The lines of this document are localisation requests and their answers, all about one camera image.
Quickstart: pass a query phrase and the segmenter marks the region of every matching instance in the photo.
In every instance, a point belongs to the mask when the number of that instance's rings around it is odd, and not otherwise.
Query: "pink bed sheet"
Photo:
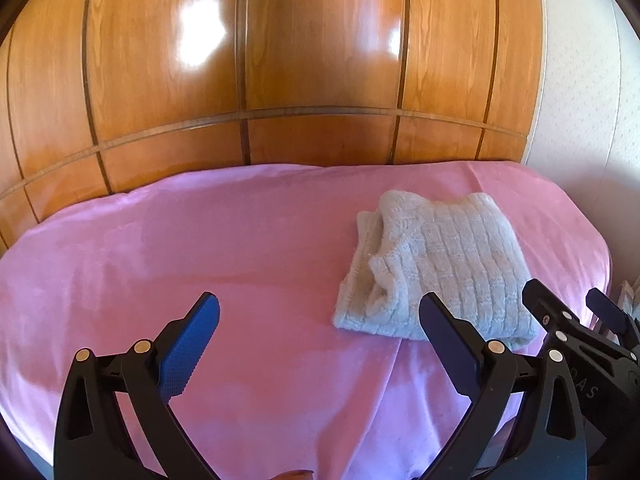
[[[606,244],[561,189],[519,164],[183,174],[70,207],[0,260],[2,416],[51,462],[76,350],[123,352],[210,290],[220,326],[171,406],[222,478],[296,468],[321,480],[419,476],[468,400],[430,344],[331,323],[356,247],[356,213],[375,209],[388,189],[436,200],[487,192],[532,275],[590,321],[584,296],[608,285]],[[123,410],[144,462],[157,467],[130,404]]]

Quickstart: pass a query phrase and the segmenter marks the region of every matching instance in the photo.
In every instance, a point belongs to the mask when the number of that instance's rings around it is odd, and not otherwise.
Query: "wooden wall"
[[[0,253],[241,164],[520,160],[541,0],[30,0],[0,46]]]

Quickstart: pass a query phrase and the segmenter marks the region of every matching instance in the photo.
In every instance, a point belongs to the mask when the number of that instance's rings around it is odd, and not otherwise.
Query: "white knit sweater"
[[[452,203],[387,191],[357,217],[358,247],[340,285],[338,328],[427,339],[418,305],[435,292],[486,339],[519,348],[538,324],[522,305],[530,278],[509,221],[485,193]]]

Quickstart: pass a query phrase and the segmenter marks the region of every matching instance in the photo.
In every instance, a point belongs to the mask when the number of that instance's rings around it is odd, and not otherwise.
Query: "white wall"
[[[613,284],[640,274],[640,40],[614,0],[543,0],[537,119],[523,162],[602,233]]]

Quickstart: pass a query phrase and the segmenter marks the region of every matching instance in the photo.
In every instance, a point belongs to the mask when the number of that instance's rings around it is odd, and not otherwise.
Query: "round metal rivet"
[[[82,350],[78,350],[78,352],[76,352],[76,361],[86,361],[89,356],[91,355],[91,352],[88,351],[88,349],[83,348]]]
[[[136,354],[149,352],[149,350],[151,350],[151,341],[147,341],[146,339],[138,341],[133,349],[136,351]]]
[[[500,341],[489,341],[488,347],[494,354],[501,354],[504,352],[504,345]]]
[[[551,357],[551,360],[555,361],[556,363],[562,361],[562,354],[555,348],[549,350],[549,357]]]

